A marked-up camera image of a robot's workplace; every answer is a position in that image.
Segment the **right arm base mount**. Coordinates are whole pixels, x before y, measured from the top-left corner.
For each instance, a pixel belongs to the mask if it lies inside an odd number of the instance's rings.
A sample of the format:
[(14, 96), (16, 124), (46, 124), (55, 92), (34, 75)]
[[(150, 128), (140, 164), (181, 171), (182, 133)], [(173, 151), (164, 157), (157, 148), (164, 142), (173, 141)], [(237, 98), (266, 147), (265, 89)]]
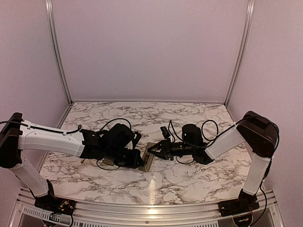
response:
[(218, 206), (222, 217), (251, 212), (252, 210), (257, 210), (260, 208), (257, 199), (253, 199), (252, 202), (247, 202), (240, 199), (232, 199), (221, 201), (218, 203)]

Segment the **white remote control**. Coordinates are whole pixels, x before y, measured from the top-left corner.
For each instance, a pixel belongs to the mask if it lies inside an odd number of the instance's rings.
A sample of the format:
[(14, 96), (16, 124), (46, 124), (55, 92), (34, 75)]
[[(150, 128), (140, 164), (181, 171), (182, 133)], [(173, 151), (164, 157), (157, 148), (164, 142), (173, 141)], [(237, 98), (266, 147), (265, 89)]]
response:
[(152, 143), (152, 142), (147, 143), (143, 156), (142, 156), (142, 159), (144, 160), (144, 166), (141, 166), (138, 168), (140, 171), (149, 172), (153, 159), (154, 159), (154, 154), (149, 153), (148, 149), (154, 145), (155, 145), (155, 143)]

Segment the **grey battery compartment cover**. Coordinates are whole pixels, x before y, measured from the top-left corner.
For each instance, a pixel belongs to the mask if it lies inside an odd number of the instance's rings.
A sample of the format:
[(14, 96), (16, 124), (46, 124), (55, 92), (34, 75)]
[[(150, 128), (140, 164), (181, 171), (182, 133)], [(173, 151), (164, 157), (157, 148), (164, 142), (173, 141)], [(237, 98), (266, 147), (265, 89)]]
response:
[(114, 166), (114, 162), (112, 160), (107, 160), (107, 159), (103, 159), (102, 162), (105, 164), (105, 165), (109, 165), (109, 166)]

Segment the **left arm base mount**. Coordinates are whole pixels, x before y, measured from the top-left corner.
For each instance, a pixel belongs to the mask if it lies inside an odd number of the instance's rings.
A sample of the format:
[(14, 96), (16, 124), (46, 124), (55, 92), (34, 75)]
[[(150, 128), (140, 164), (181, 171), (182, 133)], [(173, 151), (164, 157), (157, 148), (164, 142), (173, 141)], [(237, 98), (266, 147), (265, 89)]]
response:
[(37, 197), (34, 206), (51, 211), (52, 213), (60, 213), (65, 215), (72, 215), (75, 209), (76, 201), (61, 197), (46, 198)]

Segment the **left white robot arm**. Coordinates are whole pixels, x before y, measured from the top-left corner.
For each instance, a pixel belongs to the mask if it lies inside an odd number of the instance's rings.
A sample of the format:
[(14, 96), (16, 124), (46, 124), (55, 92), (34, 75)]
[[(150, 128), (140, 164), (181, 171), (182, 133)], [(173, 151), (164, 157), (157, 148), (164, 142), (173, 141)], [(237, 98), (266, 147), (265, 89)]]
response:
[(82, 159), (108, 159), (126, 168), (144, 166), (136, 145), (141, 134), (117, 123), (109, 130), (91, 131), (81, 125), (76, 130), (60, 130), (25, 121), (21, 113), (14, 113), (1, 122), (0, 166), (12, 171), (49, 210), (56, 210), (60, 200), (51, 185), (22, 155), (23, 150), (42, 150), (63, 153)]

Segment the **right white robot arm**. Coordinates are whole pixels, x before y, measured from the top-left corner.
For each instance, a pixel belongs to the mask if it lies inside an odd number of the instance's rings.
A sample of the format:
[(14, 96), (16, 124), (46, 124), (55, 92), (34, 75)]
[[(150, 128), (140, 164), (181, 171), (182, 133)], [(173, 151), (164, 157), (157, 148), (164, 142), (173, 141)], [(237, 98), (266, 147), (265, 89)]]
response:
[(166, 127), (162, 127), (161, 131), (164, 140), (147, 151), (164, 160), (191, 155), (195, 162), (207, 165), (242, 143), (248, 145), (253, 155), (246, 182), (234, 204), (239, 212), (246, 211), (253, 204), (252, 197), (266, 178), (280, 141), (278, 126), (253, 111), (248, 111), (241, 120), (207, 143), (202, 138), (202, 129), (194, 124), (182, 127), (179, 142), (170, 140)]

